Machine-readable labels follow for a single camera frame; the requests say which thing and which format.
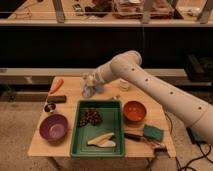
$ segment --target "wooden table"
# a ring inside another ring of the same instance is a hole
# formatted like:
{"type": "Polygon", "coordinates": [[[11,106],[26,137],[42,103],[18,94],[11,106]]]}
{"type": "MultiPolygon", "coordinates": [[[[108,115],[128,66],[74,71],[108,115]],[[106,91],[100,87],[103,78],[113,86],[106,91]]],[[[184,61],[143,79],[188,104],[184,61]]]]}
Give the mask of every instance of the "wooden table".
{"type": "MultiPolygon", "coordinates": [[[[79,100],[83,99],[81,95],[82,89],[80,87],[80,83],[83,82],[83,79],[80,77],[55,77],[52,87],[55,86],[57,80],[60,78],[64,79],[64,84],[56,93],[54,93],[54,95],[65,94],[67,96],[66,103],[57,104],[57,112],[67,117],[69,121],[69,131],[65,140],[59,145],[51,145],[42,139],[39,134],[39,126],[41,122],[48,116],[48,114],[43,111],[32,138],[32,142],[28,151],[29,156],[71,157],[70,144],[72,140],[72,128],[74,125],[77,103],[79,100]]],[[[105,91],[103,94],[96,94],[91,99],[109,99],[119,94],[122,105],[130,100],[137,100],[143,103],[147,109],[147,115],[144,123],[164,130],[165,135],[163,143],[167,147],[168,154],[170,157],[176,156],[176,151],[169,132],[167,121],[160,104],[158,104],[150,96],[134,85],[131,85],[128,91],[121,91],[119,89],[119,80],[106,84],[104,87],[105,91]]],[[[126,124],[124,125],[125,132],[142,134],[142,129],[143,124],[138,125],[137,127],[127,126],[126,124]]],[[[125,139],[125,151],[125,157],[154,157],[153,150],[149,145],[143,142],[135,142],[129,139],[125,139]]]]}

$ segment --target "orange object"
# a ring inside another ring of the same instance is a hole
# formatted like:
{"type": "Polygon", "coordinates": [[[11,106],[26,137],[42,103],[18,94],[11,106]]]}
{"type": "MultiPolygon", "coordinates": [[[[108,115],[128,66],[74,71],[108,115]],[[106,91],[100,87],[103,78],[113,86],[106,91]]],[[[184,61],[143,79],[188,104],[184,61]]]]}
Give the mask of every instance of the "orange object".
{"type": "Polygon", "coordinates": [[[142,121],[146,116],[145,106],[138,101],[127,102],[123,109],[125,118],[133,123],[142,121]]]}
{"type": "Polygon", "coordinates": [[[61,78],[56,82],[56,85],[53,87],[53,89],[50,90],[49,94],[53,94],[63,85],[64,80],[61,78]]]}

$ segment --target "floor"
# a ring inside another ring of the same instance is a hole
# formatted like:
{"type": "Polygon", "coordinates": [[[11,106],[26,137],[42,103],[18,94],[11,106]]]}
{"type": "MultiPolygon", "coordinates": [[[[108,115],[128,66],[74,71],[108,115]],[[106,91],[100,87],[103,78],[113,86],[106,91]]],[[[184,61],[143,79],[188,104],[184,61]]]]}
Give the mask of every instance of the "floor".
{"type": "MultiPolygon", "coordinates": [[[[193,92],[196,96],[212,102],[212,93],[193,92]]],[[[45,93],[19,93],[15,99],[8,102],[8,95],[1,93],[0,97],[0,171],[55,171],[56,169],[43,157],[29,157],[27,151],[35,130],[40,113],[43,110],[45,93]]],[[[196,145],[192,145],[183,123],[172,114],[168,114],[173,122],[172,137],[181,166],[189,160],[201,156],[196,145]]],[[[56,158],[64,170],[110,170],[110,171],[139,171],[145,170],[146,159],[70,159],[56,158]]],[[[192,163],[196,170],[213,170],[213,164],[206,159],[192,163]]],[[[162,157],[156,161],[152,171],[173,171],[176,161],[162,157]]]]}

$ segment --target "green sponge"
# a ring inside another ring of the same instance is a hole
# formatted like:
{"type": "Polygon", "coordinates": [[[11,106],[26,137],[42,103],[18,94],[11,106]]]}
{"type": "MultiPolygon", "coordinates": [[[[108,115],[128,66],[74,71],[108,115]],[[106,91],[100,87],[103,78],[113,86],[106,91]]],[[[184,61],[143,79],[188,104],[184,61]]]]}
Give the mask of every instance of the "green sponge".
{"type": "Polygon", "coordinates": [[[164,131],[154,126],[144,125],[143,135],[146,138],[155,139],[157,141],[163,140],[164,131]]]}

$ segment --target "orange bowl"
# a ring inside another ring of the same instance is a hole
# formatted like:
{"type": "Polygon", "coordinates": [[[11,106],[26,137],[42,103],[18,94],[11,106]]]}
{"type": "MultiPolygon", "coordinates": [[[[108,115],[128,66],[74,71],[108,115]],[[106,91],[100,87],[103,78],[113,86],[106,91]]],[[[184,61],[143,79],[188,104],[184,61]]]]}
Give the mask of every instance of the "orange bowl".
{"type": "Polygon", "coordinates": [[[138,101],[129,101],[124,105],[123,108],[124,117],[132,122],[141,122],[146,116],[145,106],[138,101]]]}

